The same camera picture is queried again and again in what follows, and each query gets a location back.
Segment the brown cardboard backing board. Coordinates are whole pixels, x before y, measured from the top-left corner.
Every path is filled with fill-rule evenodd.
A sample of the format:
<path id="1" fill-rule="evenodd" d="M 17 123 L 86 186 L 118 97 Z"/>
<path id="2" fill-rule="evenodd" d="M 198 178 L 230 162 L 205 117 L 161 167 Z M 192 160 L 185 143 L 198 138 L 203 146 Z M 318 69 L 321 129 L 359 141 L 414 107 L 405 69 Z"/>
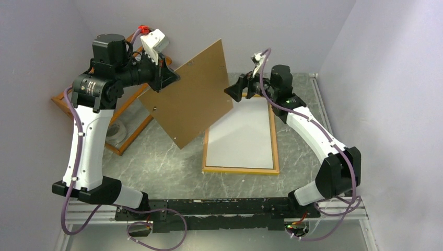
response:
<path id="1" fill-rule="evenodd" d="M 180 80 L 160 92 L 147 90 L 139 100 L 182 149 L 233 109 L 222 40 L 217 40 L 176 73 Z"/>

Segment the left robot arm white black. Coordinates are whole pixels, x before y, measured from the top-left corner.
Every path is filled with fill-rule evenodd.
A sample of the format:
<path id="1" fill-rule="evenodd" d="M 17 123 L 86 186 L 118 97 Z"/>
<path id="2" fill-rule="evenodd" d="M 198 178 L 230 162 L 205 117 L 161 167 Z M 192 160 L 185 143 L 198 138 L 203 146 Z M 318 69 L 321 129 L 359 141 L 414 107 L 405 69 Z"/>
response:
<path id="1" fill-rule="evenodd" d="M 71 153 L 65 175 L 52 185 L 52 192 L 88 204 L 128 207 L 130 215 L 142 220 L 149 214 L 148 195 L 102 173 L 107 130 L 125 88 L 148 84 L 159 92 L 179 76 L 167 65 L 163 49 L 169 41 L 160 30 L 137 37 L 141 52 L 122 35 L 103 34 L 93 41 L 90 68 L 71 87 Z"/>

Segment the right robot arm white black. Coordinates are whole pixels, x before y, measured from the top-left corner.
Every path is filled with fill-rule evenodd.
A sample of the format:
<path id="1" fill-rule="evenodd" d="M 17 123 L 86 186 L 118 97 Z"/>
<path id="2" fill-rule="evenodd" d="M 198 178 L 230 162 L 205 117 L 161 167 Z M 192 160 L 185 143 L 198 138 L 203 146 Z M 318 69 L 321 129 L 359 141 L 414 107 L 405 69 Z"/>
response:
<path id="1" fill-rule="evenodd" d="M 287 210 L 294 217 L 302 216 L 308 205 L 336 198 L 352 191 L 347 203 L 357 200 L 356 188 L 361 182 L 361 152 L 337 140 L 314 117 L 307 104 L 293 92 L 293 75 L 287 65 L 272 67 L 269 78 L 254 71 L 242 74 L 224 92 L 234 101 L 254 96 L 266 98 L 273 113 L 295 130 L 319 159 L 320 169 L 309 184 L 289 193 Z"/>

